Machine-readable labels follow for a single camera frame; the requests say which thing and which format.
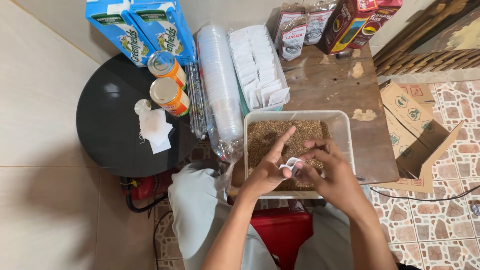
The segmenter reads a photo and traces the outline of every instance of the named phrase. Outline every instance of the person's left hand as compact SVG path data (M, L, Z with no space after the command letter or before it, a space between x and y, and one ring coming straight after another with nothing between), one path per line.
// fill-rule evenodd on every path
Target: person's left hand
M248 190L255 196L261 195L274 190L285 178L292 176L292 171L288 168L278 168L281 164L285 164L282 158L282 150L290 136L295 132L295 126L291 126L283 133L270 149L270 152L262 159L258 166L253 170L250 176L243 183L241 190Z

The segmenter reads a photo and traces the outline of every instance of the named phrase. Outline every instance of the orange can label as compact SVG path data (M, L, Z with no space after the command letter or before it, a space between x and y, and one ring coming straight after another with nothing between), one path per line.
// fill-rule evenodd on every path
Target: orange can label
M183 90L186 87L187 75L181 68L180 64L178 63L177 59L175 59L175 64L173 65L172 70L165 74L165 75L154 75L157 78L168 77L173 79Z
M172 101L164 104L158 103L158 105L160 105L160 107L162 107L164 110L168 111L172 115L183 116L188 113L190 101L188 100L187 94L185 94L185 92L179 86L177 95Z

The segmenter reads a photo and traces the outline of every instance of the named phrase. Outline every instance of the table surface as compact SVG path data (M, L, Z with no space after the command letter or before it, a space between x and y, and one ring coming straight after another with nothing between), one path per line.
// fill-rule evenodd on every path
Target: table surface
M363 75L352 77L360 63ZM353 157L357 175L367 178L364 184L398 181L398 169L387 128L385 111L378 88L369 46L355 50L351 57L336 59L316 46L305 46L300 57L283 63L290 87L290 101L283 110L342 110L350 118ZM371 121L352 119L353 112L371 109ZM236 164L232 186L244 180L243 160Z
M189 115L167 113L173 125L171 148L153 154L148 140L139 136L140 121L134 106L150 100L155 77L119 54L104 63L84 87L77 105L77 133L88 155L112 174L144 177L164 172L186 158L199 139L190 132ZM152 110L160 106L152 104Z

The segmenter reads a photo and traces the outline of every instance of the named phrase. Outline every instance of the person's right hand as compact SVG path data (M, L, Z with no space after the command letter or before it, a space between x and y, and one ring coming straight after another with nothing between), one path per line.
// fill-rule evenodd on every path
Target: person's right hand
M357 206L364 206L364 203L370 205L340 147L332 139L305 141L303 146L310 150L299 159L322 162L325 175L322 177L322 170L306 162L297 162L296 167L300 169L297 179L312 183L318 194L349 217L358 214Z

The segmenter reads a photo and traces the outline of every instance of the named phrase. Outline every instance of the hand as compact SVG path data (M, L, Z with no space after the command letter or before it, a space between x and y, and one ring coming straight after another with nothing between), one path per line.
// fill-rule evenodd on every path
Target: hand
M292 171L288 168L278 167L285 164L282 158L282 150L290 136L295 132L295 126L291 126L281 135L270 149L270 152L262 159L258 166L243 183L242 190L260 197L261 195L274 190L285 178L292 177Z
M305 141L303 146L310 150L302 154L301 160L317 159L324 164L320 170L306 162L297 162L300 169L296 178L299 181L312 183L318 194L347 216L358 215L358 207L370 205L350 165L332 139L315 139Z

